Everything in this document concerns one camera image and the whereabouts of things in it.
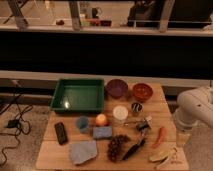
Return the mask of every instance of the gray sponge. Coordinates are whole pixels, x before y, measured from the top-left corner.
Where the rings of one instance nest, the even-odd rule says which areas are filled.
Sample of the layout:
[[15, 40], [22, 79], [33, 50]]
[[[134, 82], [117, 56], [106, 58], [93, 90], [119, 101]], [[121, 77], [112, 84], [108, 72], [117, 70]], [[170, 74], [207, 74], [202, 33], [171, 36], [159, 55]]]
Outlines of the gray sponge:
[[112, 137], [112, 126], [93, 127], [94, 139], [109, 139]]

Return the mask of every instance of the red pepper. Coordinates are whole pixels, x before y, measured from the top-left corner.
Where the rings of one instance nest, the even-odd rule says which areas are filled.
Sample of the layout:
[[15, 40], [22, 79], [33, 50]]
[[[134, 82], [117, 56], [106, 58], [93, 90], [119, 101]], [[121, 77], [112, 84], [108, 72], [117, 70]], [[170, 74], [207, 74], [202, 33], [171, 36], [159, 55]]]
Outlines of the red pepper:
[[157, 148], [166, 137], [166, 128], [163, 126], [159, 129], [158, 138], [156, 142], [152, 145], [152, 148]]

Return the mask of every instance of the black remote control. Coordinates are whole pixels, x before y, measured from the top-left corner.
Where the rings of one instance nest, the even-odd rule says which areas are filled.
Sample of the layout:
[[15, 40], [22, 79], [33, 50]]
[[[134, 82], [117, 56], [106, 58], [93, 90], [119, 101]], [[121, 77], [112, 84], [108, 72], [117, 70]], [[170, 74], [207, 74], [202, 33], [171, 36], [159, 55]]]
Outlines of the black remote control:
[[55, 132], [57, 135], [58, 143], [60, 145], [66, 143], [68, 141], [66, 130], [65, 130], [64, 124], [62, 122], [58, 122], [55, 124]]

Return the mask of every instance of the orange ball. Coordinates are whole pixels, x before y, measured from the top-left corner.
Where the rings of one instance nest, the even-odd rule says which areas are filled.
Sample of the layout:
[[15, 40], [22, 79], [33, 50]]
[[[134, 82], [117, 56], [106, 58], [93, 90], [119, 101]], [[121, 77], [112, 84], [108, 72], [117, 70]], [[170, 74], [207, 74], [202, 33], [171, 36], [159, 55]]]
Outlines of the orange ball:
[[106, 126], [108, 125], [108, 120], [105, 114], [101, 113], [95, 118], [96, 126]]

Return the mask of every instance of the white cup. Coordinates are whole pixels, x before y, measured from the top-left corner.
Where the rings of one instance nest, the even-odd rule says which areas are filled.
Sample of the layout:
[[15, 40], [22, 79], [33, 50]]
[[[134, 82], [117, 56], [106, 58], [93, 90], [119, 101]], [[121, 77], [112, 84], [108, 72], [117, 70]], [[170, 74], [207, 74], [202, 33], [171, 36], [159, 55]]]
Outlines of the white cup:
[[113, 109], [113, 120], [117, 125], [124, 125], [128, 117], [128, 110], [125, 106], [118, 105]]

